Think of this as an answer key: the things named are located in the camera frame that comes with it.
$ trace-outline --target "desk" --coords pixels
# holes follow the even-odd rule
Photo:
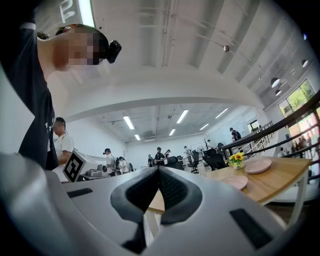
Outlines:
[[[258,159],[270,159],[272,161],[271,167],[259,174],[248,174],[245,171],[245,167],[235,170],[233,166],[229,166],[206,172],[206,176],[208,179],[216,181],[235,175],[246,176],[248,178],[248,184],[242,192],[262,205],[269,203],[275,196],[300,181],[297,199],[288,226],[293,225],[297,221],[303,206],[308,181],[308,166],[311,159],[256,156],[244,163],[246,164],[249,161]],[[164,199],[161,192],[158,191],[146,212],[153,236],[155,236],[158,231],[158,225],[154,223],[156,220],[154,215],[155,213],[162,214],[164,211]]]

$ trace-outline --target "pink plate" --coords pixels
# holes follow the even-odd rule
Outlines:
[[[260,174],[268,170],[272,161],[270,159],[261,159],[256,161],[247,161],[245,163],[245,171],[248,174]]]
[[[230,184],[238,190],[243,190],[248,183],[248,179],[245,176],[232,176],[228,178],[223,178],[220,181]]]

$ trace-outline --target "window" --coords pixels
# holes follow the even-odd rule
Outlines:
[[[252,133],[259,128],[259,123],[257,120],[254,120],[251,123],[249,123],[247,126],[248,126],[250,133]]]
[[[281,109],[283,116],[286,118],[294,111],[301,108],[308,100],[315,95],[308,80],[304,82],[291,95],[282,101],[278,106]]]

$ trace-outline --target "glass window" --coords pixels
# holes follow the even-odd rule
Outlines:
[[[307,100],[310,100],[313,95],[315,95],[314,90],[312,89],[308,80],[304,80],[304,82],[300,85],[301,90],[303,91]]]
[[[286,99],[279,104],[279,108],[281,109],[281,112],[285,118],[293,113]]]
[[[291,93],[291,95],[286,99],[290,104],[292,111],[300,109],[308,101],[300,87],[298,87],[298,89]]]
[[[279,104],[283,116],[286,118],[294,111],[301,108],[313,95],[315,95],[315,92],[310,83],[307,79],[304,80],[304,82],[291,93],[288,98]]]

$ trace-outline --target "ceiling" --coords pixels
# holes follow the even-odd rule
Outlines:
[[[172,129],[176,129],[173,138],[204,133],[206,128],[202,131],[200,128],[208,123],[210,126],[216,124],[219,121],[219,118],[215,118],[218,114],[228,108],[221,115],[223,117],[235,107],[224,103],[168,104],[109,112],[96,115],[95,118],[125,142],[136,141],[135,134],[138,134],[142,141],[163,140],[169,138]],[[178,124],[184,110],[188,110],[188,113]],[[129,129],[123,116],[130,117],[134,130]]]
[[[62,7],[72,2],[68,9],[72,15],[65,23],[58,8],[62,6],[60,1],[41,6],[36,15],[37,28],[52,35],[58,26],[81,23],[78,1],[64,1]],[[97,66],[59,72],[59,80],[73,95],[103,87],[116,90],[118,77],[132,74],[134,78],[141,71],[146,74],[163,70],[193,71],[201,76],[231,78],[256,94],[264,107],[268,107],[277,100],[275,91],[279,87],[271,88],[271,79],[280,78],[281,90],[285,93],[308,69],[309,66],[302,67],[302,59],[312,63],[316,58],[300,29],[273,1],[91,0],[91,7],[95,27],[109,41],[120,42],[122,50],[113,64],[104,60]],[[229,46],[229,52],[224,51],[224,46]],[[140,90],[137,93],[148,90],[137,88]],[[237,94],[238,89],[235,83],[229,93]],[[134,101],[136,95],[130,96]],[[125,141],[135,140],[134,134],[166,138],[183,109],[190,112],[176,136],[198,132],[206,120],[215,121],[215,114],[225,105],[146,106],[102,113],[96,118]],[[124,114],[130,116],[136,130],[129,130],[122,121]]]

